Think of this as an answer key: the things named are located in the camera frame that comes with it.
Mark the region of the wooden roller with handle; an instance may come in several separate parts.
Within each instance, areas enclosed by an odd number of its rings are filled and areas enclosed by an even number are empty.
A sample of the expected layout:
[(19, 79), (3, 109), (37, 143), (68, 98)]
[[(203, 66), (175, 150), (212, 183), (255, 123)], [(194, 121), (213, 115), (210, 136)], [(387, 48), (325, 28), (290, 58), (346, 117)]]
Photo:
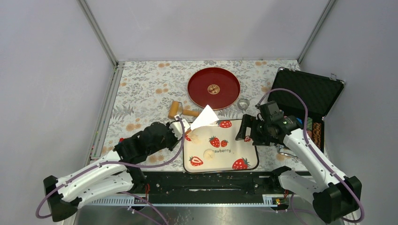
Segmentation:
[(173, 119), (176, 115), (198, 117), (200, 112), (183, 109), (181, 102), (173, 101), (168, 112), (168, 118)]

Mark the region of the strawberry pattern rectangular tray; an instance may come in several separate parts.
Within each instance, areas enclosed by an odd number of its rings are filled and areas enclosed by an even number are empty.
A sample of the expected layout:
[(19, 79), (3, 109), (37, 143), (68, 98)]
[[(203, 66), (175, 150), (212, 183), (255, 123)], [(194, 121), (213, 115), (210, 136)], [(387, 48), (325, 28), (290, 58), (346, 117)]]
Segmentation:
[[(259, 157), (251, 138), (247, 135), (244, 140), (235, 140), (240, 124), (241, 120), (219, 120), (210, 126), (193, 130), (192, 132), (201, 138), (202, 143), (192, 144), (185, 139), (184, 169), (189, 173), (255, 169), (259, 164)], [(215, 153), (215, 158), (211, 161), (203, 157), (207, 149)]]

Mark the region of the round cut dough wrapper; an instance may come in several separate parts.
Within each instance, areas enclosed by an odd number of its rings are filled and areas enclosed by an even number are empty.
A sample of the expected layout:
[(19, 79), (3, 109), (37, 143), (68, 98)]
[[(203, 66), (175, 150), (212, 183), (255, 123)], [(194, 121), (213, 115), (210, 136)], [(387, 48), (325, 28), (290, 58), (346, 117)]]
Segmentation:
[(215, 153), (211, 149), (207, 149), (204, 151), (203, 157), (205, 160), (211, 161), (215, 158)]

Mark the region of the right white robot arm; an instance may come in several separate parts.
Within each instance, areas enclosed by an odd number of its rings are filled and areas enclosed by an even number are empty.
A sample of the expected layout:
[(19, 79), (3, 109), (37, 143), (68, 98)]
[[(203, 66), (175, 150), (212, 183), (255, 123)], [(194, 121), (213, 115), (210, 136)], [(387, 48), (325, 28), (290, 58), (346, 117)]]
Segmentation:
[(290, 149), (306, 167), (313, 180), (298, 175), (283, 166), (273, 171), (269, 187), (275, 193), (285, 189), (298, 194), (312, 204), (319, 218), (329, 224), (346, 215), (361, 210), (362, 183), (355, 177), (347, 177), (334, 166), (309, 138), (304, 121), (293, 115), (285, 116), (275, 101), (257, 105), (258, 117), (244, 114), (236, 140), (246, 138), (246, 130), (254, 146), (271, 143)]

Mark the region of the white dough piece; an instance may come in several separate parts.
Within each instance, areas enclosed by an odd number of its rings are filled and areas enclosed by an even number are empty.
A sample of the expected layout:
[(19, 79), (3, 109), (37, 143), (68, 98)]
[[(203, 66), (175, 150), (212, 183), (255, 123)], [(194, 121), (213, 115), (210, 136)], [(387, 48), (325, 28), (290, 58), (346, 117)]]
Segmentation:
[(201, 144), (202, 143), (201, 138), (193, 132), (189, 132), (188, 134), (186, 134), (185, 139), (187, 141), (191, 142), (192, 144)]

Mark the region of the red round lacquer tray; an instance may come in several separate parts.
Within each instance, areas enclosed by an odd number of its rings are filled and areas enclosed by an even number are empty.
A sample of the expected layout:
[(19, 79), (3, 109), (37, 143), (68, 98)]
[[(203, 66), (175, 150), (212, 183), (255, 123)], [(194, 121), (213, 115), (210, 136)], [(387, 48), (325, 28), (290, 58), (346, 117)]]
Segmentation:
[(230, 71), (209, 67), (196, 72), (189, 79), (187, 91), (190, 99), (204, 108), (221, 110), (232, 105), (240, 95), (238, 78)]

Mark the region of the metal round cookie cutter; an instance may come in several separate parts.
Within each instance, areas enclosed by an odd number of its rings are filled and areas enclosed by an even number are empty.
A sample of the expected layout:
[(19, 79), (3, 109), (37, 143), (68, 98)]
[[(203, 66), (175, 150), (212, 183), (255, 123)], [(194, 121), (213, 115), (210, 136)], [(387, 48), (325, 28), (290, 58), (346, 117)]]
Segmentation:
[(237, 106), (239, 110), (246, 111), (250, 106), (250, 101), (246, 98), (241, 98), (237, 101)]

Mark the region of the floral tablecloth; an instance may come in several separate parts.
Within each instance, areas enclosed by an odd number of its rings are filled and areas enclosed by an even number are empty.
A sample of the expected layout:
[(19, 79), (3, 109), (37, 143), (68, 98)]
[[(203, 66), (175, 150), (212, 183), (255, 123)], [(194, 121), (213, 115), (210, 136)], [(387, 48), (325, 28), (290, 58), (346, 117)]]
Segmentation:
[(299, 64), (296, 60), (127, 61), (118, 77), (110, 118), (91, 158), (108, 153), (120, 138), (130, 137), (153, 122), (168, 122), (173, 101), (181, 102), (184, 109), (200, 111), (190, 99), (187, 85), (194, 73), (208, 67), (235, 75), (240, 98), (250, 102), (246, 113), (256, 115), (255, 105), (271, 88), (278, 68), (299, 69)]

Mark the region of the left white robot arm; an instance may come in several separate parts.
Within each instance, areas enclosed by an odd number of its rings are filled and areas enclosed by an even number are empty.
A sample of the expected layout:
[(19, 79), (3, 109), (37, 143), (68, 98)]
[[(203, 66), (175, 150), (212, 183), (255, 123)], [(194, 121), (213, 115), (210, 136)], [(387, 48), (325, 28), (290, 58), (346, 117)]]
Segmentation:
[(142, 172), (147, 157), (163, 149), (172, 151), (184, 139), (190, 124), (178, 118), (166, 124), (154, 122), (131, 137), (122, 139), (113, 150), (86, 167), (64, 177), (50, 175), (43, 180), (45, 198), (36, 210), (47, 203), (54, 222), (73, 216), (80, 208), (111, 194), (147, 187)]

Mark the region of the black poker chip case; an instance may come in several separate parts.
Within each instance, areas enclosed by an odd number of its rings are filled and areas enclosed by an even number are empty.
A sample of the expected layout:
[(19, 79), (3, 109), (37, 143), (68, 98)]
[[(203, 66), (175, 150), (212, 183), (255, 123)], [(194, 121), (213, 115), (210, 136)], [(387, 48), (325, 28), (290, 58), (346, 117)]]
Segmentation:
[[(307, 133), (321, 152), (324, 152), (324, 119), (344, 86), (345, 82), (336, 78), (280, 68), (271, 89), (291, 90), (304, 101), (308, 110)], [(304, 121), (304, 107), (294, 95), (275, 90), (268, 95), (268, 101), (276, 101), (286, 116), (293, 115), (299, 121)]]

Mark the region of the metal scraper orange handle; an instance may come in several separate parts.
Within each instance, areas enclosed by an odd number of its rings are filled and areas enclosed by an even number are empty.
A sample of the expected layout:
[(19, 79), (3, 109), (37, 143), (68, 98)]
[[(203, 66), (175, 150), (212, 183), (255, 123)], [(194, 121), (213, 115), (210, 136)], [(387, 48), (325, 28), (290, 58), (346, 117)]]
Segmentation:
[(206, 105), (203, 111), (199, 114), (199, 116), (194, 120), (194, 122), (190, 125), (190, 128), (186, 131), (186, 133), (190, 133), (191, 131), (200, 128), (210, 126), (211, 124), (217, 122), (219, 120), (218, 116), (211, 108), (210, 105)]

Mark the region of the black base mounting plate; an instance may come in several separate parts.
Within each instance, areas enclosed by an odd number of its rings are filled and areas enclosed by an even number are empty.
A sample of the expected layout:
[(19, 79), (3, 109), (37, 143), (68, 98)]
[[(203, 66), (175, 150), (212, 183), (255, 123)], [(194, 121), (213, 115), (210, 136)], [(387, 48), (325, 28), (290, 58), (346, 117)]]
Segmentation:
[(144, 172), (145, 182), (129, 192), (142, 194), (152, 204), (251, 204), (263, 195), (288, 197), (293, 193), (276, 184), (272, 172)]

